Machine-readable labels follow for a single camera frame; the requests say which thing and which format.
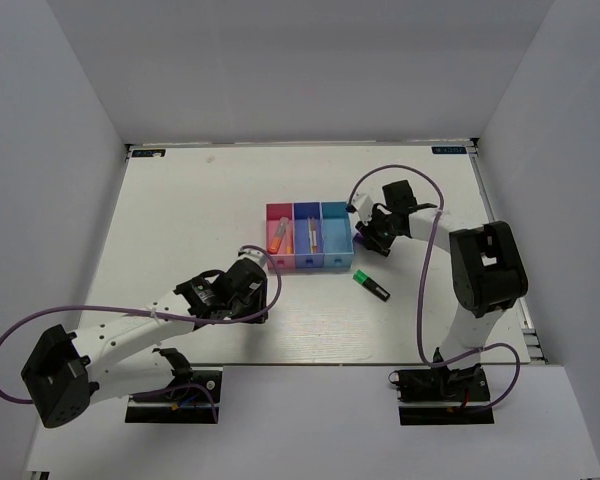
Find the purple cap black highlighter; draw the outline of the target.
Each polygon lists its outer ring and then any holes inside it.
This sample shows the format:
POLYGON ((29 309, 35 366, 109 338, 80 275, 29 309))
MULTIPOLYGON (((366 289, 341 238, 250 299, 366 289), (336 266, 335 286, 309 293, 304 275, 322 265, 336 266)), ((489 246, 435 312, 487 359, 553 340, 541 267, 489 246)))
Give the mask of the purple cap black highlighter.
POLYGON ((353 241, 360 246, 365 246, 365 239, 360 234, 356 234, 353 241))

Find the pink thin pen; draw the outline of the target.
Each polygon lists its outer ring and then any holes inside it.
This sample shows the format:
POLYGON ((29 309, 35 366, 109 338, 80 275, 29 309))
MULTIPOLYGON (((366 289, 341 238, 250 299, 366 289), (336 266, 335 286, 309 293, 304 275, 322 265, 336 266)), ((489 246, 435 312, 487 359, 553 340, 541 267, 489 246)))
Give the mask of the pink thin pen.
POLYGON ((316 251, 315 251, 315 253, 318 253, 318 252, 319 252, 319 241, 318 241, 318 222, 317 222, 317 219, 316 219, 316 218, 314 218, 314 219, 315 219, 315 232, 316 232, 316 233, 315 233, 315 240, 316 240, 316 251))

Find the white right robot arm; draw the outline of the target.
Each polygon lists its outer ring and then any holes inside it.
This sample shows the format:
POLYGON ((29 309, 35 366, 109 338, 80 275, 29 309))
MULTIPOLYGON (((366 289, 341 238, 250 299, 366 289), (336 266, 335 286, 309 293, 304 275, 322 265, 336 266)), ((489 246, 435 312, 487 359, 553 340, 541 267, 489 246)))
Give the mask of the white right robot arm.
POLYGON ((433 390, 452 399, 464 391, 464 370, 481 361, 485 351, 502 348, 487 343, 496 323, 529 288, 523 262, 511 227, 504 221, 473 226, 446 213, 441 203, 420 203, 408 181, 383 188, 397 196, 378 203, 368 194, 351 193, 347 211, 358 216, 357 238, 364 248, 383 257, 399 237, 426 243, 416 299, 416 344, 422 363, 435 368, 433 390), (423 315, 426 280, 434 249, 450 258, 451 282, 457 308, 451 327, 428 359, 423 346, 423 315))

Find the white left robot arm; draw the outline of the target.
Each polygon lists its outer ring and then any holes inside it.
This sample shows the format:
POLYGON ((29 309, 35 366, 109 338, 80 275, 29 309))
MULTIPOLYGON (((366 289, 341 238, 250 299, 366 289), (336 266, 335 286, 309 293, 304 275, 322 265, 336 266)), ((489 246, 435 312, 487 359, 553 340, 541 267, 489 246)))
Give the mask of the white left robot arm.
POLYGON ((185 396, 189 364, 162 342, 207 325, 265 322, 266 264, 249 249, 227 271, 193 277, 137 314, 71 332, 61 325, 45 330, 21 371, 42 424, 58 428, 115 397, 185 396))

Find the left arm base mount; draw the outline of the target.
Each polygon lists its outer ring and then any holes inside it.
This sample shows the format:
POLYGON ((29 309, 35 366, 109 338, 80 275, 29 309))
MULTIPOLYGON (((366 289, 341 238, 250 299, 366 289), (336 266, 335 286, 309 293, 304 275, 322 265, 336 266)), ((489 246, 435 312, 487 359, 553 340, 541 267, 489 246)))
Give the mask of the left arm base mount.
POLYGON ((127 424, 214 425, 222 394, 222 367, 194 367, 185 387, 145 399, 128 400, 127 424))

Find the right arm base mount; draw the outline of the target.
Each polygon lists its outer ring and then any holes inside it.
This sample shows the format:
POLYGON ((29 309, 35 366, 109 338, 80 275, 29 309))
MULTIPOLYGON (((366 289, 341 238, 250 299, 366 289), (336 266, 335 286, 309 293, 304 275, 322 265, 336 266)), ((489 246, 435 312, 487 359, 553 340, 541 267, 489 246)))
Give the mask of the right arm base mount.
POLYGON ((397 392, 401 426, 469 426, 495 423, 491 394, 481 365, 467 371, 394 370, 388 381, 397 392))

